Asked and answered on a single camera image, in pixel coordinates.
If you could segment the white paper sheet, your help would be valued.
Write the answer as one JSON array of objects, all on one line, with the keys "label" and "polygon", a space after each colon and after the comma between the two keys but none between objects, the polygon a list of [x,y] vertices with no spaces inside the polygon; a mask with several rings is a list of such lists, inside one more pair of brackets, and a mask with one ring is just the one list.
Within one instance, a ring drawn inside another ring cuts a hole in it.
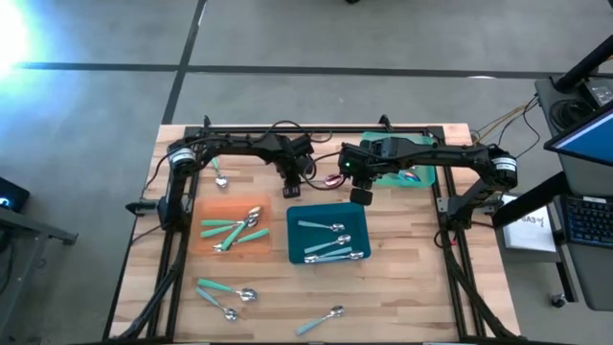
[{"label": "white paper sheet", "polygon": [[508,249],[556,252],[547,206],[506,225],[503,235]]}]

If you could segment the grey side table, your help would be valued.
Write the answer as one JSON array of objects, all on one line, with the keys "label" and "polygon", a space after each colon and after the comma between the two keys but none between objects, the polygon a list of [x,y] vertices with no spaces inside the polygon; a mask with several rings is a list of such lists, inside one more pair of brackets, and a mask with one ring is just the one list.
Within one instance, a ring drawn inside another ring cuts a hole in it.
[{"label": "grey side table", "polygon": [[47,241],[55,239],[74,245],[79,235],[2,208],[0,230],[11,239],[5,253],[0,254],[0,345],[10,345],[18,307]]}]

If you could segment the green-handled metal spoon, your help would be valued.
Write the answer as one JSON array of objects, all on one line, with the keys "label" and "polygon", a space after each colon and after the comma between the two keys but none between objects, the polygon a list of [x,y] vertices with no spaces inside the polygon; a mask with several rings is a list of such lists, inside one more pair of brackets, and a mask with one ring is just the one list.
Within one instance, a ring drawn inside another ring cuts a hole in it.
[{"label": "green-handled metal spoon", "polygon": [[210,230],[204,230],[201,231],[199,236],[200,238],[210,238],[212,236],[230,231],[230,230],[235,230],[236,228],[241,227],[241,225],[226,225],[226,226],[222,226],[222,227],[217,227],[214,229],[210,229]]},{"label": "green-handled metal spoon", "polygon": [[213,158],[211,160],[211,164],[213,165],[213,168],[216,172],[216,185],[219,188],[226,188],[228,186],[228,180],[227,177],[221,173],[219,169],[218,160],[216,158]]},{"label": "green-handled metal spoon", "polygon": [[[244,236],[244,237],[241,237],[241,238],[239,238],[239,239],[237,239],[237,240],[233,241],[233,242],[231,243],[231,245],[234,245],[234,244],[239,244],[239,243],[244,243],[244,242],[249,242],[249,241],[253,241],[253,240],[257,240],[257,239],[259,239],[259,238],[262,238],[262,237],[267,236],[268,234],[269,234],[269,229],[268,229],[268,228],[264,228],[264,229],[262,229],[262,230],[260,230],[260,231],[257,231],[257,232],[255,232],[255,233],[252,233],[252,234],[250,234],[250,235],[246,235],[246,236]],[[222,251],[222,244],[221,244],[221,243],[219,243],[219,244],[214,245],[214,246],[213,246],[213,250],[214,250],[215,252],[220,252],[220,251]]]},{"label": "green-handled metal spoon", "polygon": [[203,288],[212,288],[220,291],[235,293],[242,302],[254,302],[258,299],[258,294],[249,287],[233,288],[208,279],[198,279],[197,285]]},{"label": "green-handled metal spoon", "polygon": [[224,240],[219,250],[226,251],[245,227],[252,227],[258,222],[260,214],[261,206],[252,208],[241,224]]},{"label": "green-handled metal spoon", "polygon": [[253,227],[258,224],[256,218],[250,220],[229,220],[229,219],[204,219],[200,221],[201,226],[226,226],[226,225],[240,225],[246,223],[248,227]]}]

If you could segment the black power adapter box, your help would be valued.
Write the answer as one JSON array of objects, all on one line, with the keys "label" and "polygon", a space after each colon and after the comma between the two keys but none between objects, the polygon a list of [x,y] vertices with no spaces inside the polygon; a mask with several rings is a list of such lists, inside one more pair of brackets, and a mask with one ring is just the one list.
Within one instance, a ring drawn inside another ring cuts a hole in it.
[{"label": "black power adapter box", "polygon": [[613,101],[613,80],[589,79],[585,83],[585,98],[593,108],[600,108]]}]

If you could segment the black device blue light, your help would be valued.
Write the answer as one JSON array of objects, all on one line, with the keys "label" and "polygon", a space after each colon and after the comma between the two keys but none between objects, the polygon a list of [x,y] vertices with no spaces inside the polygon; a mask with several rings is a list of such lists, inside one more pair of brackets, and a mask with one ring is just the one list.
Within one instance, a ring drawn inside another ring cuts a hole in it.
[{"label": "black device blue light", "polygon": [[20,213],[30,197],[30,192],[0,177],[0,208]]}]

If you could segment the black monitor stand beam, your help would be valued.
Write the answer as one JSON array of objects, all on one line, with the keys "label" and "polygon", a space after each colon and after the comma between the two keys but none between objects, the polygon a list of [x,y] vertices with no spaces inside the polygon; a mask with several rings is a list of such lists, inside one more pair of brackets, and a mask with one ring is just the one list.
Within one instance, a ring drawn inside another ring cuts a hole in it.
[{"label": "black monitor stand beam", "polygon": [[492,216],[494,228],[501,228],[529,213],[547,206],[558,196],[571,193],[565,172],[559,172],[513,201],[506,203]]}]

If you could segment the orange translucent plastic bin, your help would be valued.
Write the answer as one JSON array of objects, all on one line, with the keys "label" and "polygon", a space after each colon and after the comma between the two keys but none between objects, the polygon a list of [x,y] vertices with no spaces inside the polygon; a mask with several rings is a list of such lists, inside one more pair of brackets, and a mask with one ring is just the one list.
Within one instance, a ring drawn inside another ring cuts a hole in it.
[{"label": "orange translucent plastic bin", "polygon": [[[213,246],[223,243],[234,230],[230,230],[210,238],[200,238],[199,234],[201,231],[223,226],[201,226],[201,220],[244,220],[248,215],[248,212],[257,206],[261,206],[261,214],[258,218],[258,224],[253,227],[245,227],[236,237],[236,240],[264,228],[269,229],[269,234],[267,236],[257,240],[231,245],[226,251],[220,252],[215,252],[213,250]],[[271,247],[271,216],[271,199],[267,195],[199,197],[196,200],[193,211],[189,251],[191,254],[200,256],[267,253]]]}]

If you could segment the light blue-handled metal spoon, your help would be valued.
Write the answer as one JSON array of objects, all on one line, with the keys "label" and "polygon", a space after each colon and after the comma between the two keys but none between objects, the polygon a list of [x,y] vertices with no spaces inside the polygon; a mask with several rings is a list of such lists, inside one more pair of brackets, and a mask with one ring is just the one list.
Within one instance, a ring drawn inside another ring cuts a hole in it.
[{"label": "light blue-handled metal spoon", "polygon": [[215,297],[213,297],[212,295],[210,295],[208,292],[206,292],[204,289],[197,287],[195,289],[196,293],[202,297],[203,299],[207,300],[209,303],[211,303],[212,305],[214,305],[215,307],[219,308],[220,310],[223,311],[224,317],[228,320],[228,321],[232,321],[235,322],[238,320],[238,312],[232,308],[228,308],[223,306],[220,302],[218,302]]},{"label": "light blue-handled metal spoon", "polygon": [[305,323],[304,325],[300,326],[296,331],[295,334],[300,336],[302,334],[306,334],[307,332],[311,331],[312,329],[316,328],[317,326],[319,326],[320,324],[322,324],[323,322],[327,321],[328,319],[332,319],[332,318],[337,318],[337,317],[341,317],[345,312],[345,309],[343,306],[334,306],[330,309],[330,311],[320,317],[317,318],[315,320],[309,321],[308,323]]},{"label": "light blue-handled metal spoon", "polygon": [[352,239],[352,237],[350,235],[348,235],[348,234],[341,235],[335,241],[324,242],[324,243],[320,243],[320,244],[313,245],[311,247],[305,248],[304,252],[306,254],[310,254],[310,253],[314,253],[314,252],[316,252],[316,251],[318,251],[320,249],[324,249],[326,247],[330,247],[332,245],[336,245],[336,244],[343,245],[345,243],[348,243],[351,239]]},{"label": "light blue-handled metal spoon", "polygon": [[316,222],[311,222],[311,221],[299,220],[298,225],[304,226],[304,227],[310,227],[310,228],[328,229],[332,232],[342,232],[345,230],[345,226],[342,223],[334,223],[332,225],[326,225],[326,224],[321,224],[321,223],[316,223]]},{"label": "light blue-handled metal spoon", "polygon": [[330,252],[323,253],[321,255],[308,254],[304,257],[304,263],[314,264],[314,263],[319,263],[319,262],[325,262],[328,258],[331,258],[332,260],[334,260],[336,257],[340,257],[343,255],[349,254],[351,252],[352,252],[352,248],[349,246],[349,247],[332,250]]},{"label": "light blue-handled metal spoon", "polygon": [[317,263],[337,262],[343,260],[360,260],[364,257],[362,251],[353,251],[346,255],[322,257],[317,260]]}]

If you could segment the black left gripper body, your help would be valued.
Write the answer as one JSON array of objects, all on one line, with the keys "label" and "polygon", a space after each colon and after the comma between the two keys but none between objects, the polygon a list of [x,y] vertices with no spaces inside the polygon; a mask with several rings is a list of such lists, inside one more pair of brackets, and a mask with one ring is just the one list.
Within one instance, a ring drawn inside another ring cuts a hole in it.
[{"label": "black left gripper body", "polygon": [[275,166],[284,185],[299,185],[309,156],[314,153],[311,137],[302,134],[291,139],[281,134],[268,134],[267,143],[272,145],[272,155],[267,163]]}]

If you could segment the black backlit keyboard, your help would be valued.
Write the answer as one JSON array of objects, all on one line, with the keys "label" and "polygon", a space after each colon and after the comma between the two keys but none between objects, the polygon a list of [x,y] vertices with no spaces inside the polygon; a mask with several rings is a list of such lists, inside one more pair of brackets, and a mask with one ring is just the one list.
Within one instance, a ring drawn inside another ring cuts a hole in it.
[{"label": "black backlit keyboard", "polygon": [[565,195],[560,204],[569,242],[613,248],[613,198]]}]

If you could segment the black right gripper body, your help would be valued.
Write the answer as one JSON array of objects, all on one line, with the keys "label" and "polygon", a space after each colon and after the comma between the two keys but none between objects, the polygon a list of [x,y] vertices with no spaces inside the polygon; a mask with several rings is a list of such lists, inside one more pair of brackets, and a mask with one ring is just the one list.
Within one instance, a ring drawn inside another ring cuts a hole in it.
[{"label": "black right gripper body", "polygon": [[354,188],[371,190],[377,173],[372,164],[375,158],[373,141],[361,140],[359,144],[344,142],[338,158],[338,168],[341,175],[350,179]]}]

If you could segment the black round pole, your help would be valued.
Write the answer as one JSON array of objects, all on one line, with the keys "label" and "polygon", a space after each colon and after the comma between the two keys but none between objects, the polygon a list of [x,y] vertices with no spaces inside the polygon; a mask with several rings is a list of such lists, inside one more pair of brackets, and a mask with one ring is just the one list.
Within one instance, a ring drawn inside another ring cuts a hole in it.
[{"label": "black round pole", "polygon": [[572,91],[612,55],[613,34],[611,34],[586,57],[584,57],[577,65],[571,68],[566,74],[556,80],[553,84],[554,89],[560,93],[568,93]]}]

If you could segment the grey computer cart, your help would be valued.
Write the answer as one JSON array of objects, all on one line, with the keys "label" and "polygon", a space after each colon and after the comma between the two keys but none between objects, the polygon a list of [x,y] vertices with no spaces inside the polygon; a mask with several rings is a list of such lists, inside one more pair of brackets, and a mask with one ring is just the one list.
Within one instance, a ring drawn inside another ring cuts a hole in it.
[{"label": "grey computer cart", "polygon": [[[552,136],[561,132],[550,114],[558,101],[579,98],[578,92],[559,93],[550,79],[537,80],[535,90]],[[577,157],[558,155],[570,187],[570,195],[613,201],[613,167]],[[593,311],[613,311],[613,249],[578,243],[567,244],[586,305]]]}]

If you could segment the computer monitor blue screen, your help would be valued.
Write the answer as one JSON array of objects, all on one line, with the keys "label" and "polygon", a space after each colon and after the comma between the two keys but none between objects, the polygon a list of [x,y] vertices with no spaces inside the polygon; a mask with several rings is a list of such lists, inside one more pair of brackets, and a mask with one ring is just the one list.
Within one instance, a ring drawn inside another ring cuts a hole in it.
[{"label": "computer monitor blue screen", "polygon": [[613,107],[560,132],[544,149],[613,167]]}]

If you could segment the green translucent plastic bin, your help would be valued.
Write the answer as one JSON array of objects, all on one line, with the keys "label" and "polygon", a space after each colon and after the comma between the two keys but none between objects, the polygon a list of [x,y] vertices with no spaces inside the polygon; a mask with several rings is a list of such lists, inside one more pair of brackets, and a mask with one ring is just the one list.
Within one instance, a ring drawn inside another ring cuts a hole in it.
[{"label": "green translucent plastic bin", "polygon": [[[383,133],[383,132],[373,132],[373,131],[365,131],[362,134],[362,140],[374,141],[378,139],[384,139],[388,137],[397,137],[397,138],[405,138],[416,144],[420,145],[430,145],[433,143],[433,140],[430,137],[420,135],[418,133]],[[401,171],[411,171],[417,174],[421,182],[413,183],[409,181],[402,180],[398,177],[398,173]],[[383,186],[383,187],[399,187],[399,188],[426,188],[431,186],[435,182],[435,168],[432,166],[413,166],[408,170],[401,170],[398,172],[392,172],[382,175],[376,182],[375,185]]]}]

